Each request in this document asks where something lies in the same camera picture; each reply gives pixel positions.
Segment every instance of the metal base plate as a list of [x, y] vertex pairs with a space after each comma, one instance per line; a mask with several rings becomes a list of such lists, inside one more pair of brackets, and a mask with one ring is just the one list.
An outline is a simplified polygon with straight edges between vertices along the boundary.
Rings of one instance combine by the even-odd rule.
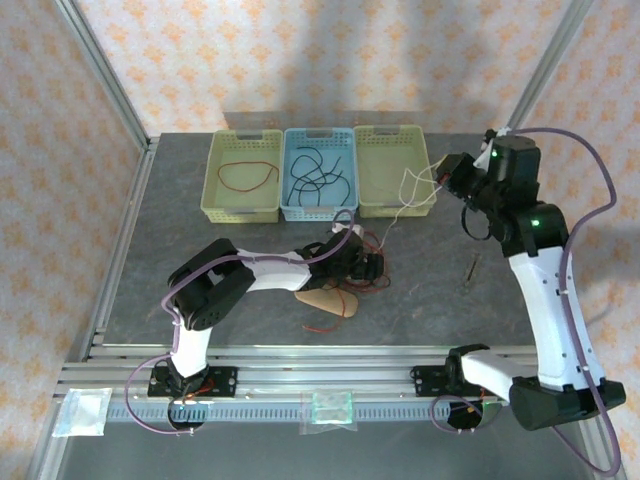
[[[236, 385], [238, 378], [238, 369], [236, 367], [210, 367], [207, 375], [202, 381], [202, 385], [206, 390], [198, 393], [199, 399], [214, 397], [235, 397]], [[179, 398], [183, 392], [172, 388], [169, 367], [155, 366], [151, 372], [149, 380], [149, 389], [147, 396], [149, 397], [171, 397]]]
[[483, 395], [483, 388], [471, 383], [464, 383], [459, 388], [451, 390], [448, 377], [443, 366], [423, 365], [411, 369], [411, 378], [417, 397], [438, 397], [440, 395], [457, 395], [459, 397], [479, 397]]

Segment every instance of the gray table surface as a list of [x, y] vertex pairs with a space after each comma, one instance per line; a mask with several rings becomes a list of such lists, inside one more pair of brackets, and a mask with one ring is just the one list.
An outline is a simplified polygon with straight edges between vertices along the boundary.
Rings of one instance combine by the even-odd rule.
[[[477, 154], [478, 135], [427, 135], [432, 161]], [[170, 318], [158, 304], [167, 277], [220, 237], [238, 248], [283, 253], [329, 238], [327, 223], [212, 224], [200, 195], [212, 134], [160, 138], [108, 322], [105, 343], [169, 343]], [[212, 335], [213, 345], [530, 345], [533, 334], [515, 277], [495, 241], [476, 242], [460, 227], [461, 202], [446, 192], [428, 216], [401, 219], [385, 253], [392, 285], [361, 296], [357, 314], [330, 334], [337, 317], [298, 302], [288, 291], [247, 294]], [[391, 219], [361, 219], [382, 235]], [[486, 229], [479, 217], [470, 228]], [[469, 267], [477, 266], [470, 281]]]

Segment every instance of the green basket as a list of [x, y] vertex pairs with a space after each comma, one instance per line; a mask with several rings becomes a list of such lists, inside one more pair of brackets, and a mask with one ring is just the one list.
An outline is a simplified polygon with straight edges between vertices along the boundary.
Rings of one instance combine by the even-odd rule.
[[[364, 218], [394, 217], [402, 207], [398, 191], [405, 168], [416, 175], [429, 166], [427, 146], [422, 128], [417, 125], [373, 126], [354, 128], [356, 157], [360, 181], [360, 216]], [[422, 178], [432, 180], [431, 170]], [[402, 198], [411, 200], [415, 179], [407, 174]], [[433, 194], [434, 184], [419, 182], [414, 203]], [[420, 207], [405, 208], [401, 217], [423, 217], [435, 204], [435, 195]]]
[[[200, 208], [213, 223], [277, 223], [282, 182], [282, 131], [219, 130], [213, 136]], [[251, 165], [230, 165], [251, 162]], [[271, 171], [266, 162], [278, 170]], [[264, 185], [250, 189], [269, 175]]]

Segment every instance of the aluminum frame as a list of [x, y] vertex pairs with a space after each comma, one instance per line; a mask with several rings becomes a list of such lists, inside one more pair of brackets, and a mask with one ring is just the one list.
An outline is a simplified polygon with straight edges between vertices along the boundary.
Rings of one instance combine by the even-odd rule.
[[149, 145], [147, 132], [82, 10], [75, 0], [56, 0], [56, 4], [80, 47], [87, 55], [90, 67], [111, 99], [129, 135], [140, 151], [146, 150]]
[[[144, 194], [158, 139], [149, 139], [144, 126], [127, 98], [109, 61], [100, 48], [86, 18], [74, 0], [56, 0], [73, 34], [87, 53], [89, 62], [131, 137], [143, 150], [122, 214], [120, 232], [105, 274], [100, 296], [92, 314], [91, 328], [85, 340], [80, 362], [65, 364], [47, 414], [43, 433], [28, 471], [29, 479], [54, 479], [62, 463], [67, 439], [52, 438], [60, 401], [69, 388], [90, 388], [100, 381], [101, 387], [115, 388], [114, 398], [122, 396], [123, 379], [143, 358], [166, 352], [168, 346], [105, 345], [107, 325], [115, 290], [133, 227]], [[551, 78], [555, 67], [567, 50], [593, 0], [573, 0], [544, 52], [534, 75], [525, 88], [509, 126], [517, 128], [526, 119]], [[497, 347], [494, 351], [509, 355], [523, 364], [535, 365], [533, 347]], [[209, 349], [210, 362], [239, 366], [239, 396], [231, 402], [257, 405], [257, 402], [299, 402], [300, 389], [340, 385], [353, 388], [358, 401], [389, 401], [397, 405], [424, 402], [413, 394], [409, 369], [415, 365], [442, 364], [448, 348], [442, 347], [223, 347]], [[144, 380], [137, 380], [132, 393], [138, 402], [150, 403], [144, 396]], [[606, 453], [601, 419], [580, 422], [588, 457], [596, 463], [610, 460]], [[626, 479], [623, 470], [615, 477]]]
[[542, 54], [529, 83], [522, 92], [516, 108], [509, 118], [507, 125], [513, 129], [519, 128], [533, 109], [544, 87], [555, 72], [560, 59], [567, 51], [571, 40], [582, 25], [593, 0], [573, 0], [565, 12], [556, 29], [549, 46]]

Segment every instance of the floral wallpaper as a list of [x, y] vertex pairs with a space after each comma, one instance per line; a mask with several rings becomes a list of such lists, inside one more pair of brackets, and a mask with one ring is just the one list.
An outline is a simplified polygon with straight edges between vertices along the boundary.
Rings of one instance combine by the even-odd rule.
[[79, 4], [158, 135], [370, 123], [484, 131], [507, 122], [569, 2]]
[[[640, 478], [640, 4], [594, 2], [525, 126], [557, 126], [592, 142], [618, 190], [618, 205], [586, 227], [575, 247], [585, 319], [609, 378], [627, 403], [612, 411], [629, 478]], [[589, 153], [570, 139], [536, 134], [543, 147], [541, 198], [573, 225], [607, 203]]]
[[0, 8], [0, 477], [21, 479], [138, 151], [51, 0]]

